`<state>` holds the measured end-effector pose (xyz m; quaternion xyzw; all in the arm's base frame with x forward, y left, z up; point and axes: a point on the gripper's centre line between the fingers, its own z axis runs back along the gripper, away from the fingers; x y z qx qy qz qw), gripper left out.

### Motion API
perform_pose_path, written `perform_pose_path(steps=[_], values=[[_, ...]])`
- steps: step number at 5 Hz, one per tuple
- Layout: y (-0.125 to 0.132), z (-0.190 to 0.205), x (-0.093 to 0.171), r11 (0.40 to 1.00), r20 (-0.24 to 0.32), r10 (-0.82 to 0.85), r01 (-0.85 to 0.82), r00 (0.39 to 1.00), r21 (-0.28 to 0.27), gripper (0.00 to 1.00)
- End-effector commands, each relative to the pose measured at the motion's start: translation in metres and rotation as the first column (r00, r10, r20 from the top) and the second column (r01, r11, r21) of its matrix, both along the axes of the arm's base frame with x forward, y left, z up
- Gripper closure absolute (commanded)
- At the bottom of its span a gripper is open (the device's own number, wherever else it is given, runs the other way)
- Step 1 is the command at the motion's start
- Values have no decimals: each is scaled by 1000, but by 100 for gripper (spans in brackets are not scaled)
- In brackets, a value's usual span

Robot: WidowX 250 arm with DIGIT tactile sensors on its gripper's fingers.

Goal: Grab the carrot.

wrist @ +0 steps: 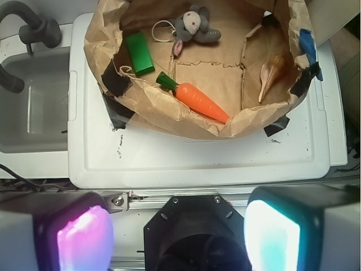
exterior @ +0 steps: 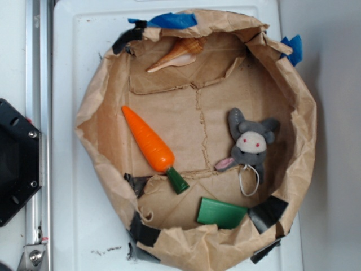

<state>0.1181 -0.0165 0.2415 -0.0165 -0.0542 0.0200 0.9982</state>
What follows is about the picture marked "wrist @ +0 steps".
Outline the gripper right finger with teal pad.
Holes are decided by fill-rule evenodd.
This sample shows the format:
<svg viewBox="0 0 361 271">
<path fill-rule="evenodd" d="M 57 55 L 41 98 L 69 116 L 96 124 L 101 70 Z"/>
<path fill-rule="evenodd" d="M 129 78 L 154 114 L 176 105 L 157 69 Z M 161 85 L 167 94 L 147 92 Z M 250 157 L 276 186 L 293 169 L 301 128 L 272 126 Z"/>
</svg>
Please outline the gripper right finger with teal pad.
<svg viewBox="0 0 361 271">
<path fill-rule="evenodd" d="M 360 187 L 259 186 L 244 238 L 254 270 L 360 270 Z"/>
</svg>

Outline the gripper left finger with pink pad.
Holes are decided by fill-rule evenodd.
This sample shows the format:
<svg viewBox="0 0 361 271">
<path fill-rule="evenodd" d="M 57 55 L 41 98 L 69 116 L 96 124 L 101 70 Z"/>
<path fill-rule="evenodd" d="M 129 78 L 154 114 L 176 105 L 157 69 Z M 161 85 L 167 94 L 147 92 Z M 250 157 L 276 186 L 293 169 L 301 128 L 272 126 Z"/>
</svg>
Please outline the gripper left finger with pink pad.
<svg viewBox="0 0 361 271">
<path fill-rule="evenodd" d="M 113 245 L 97 193 L 1 194 L 1 270 L 107 270 Z"/>
</svg>

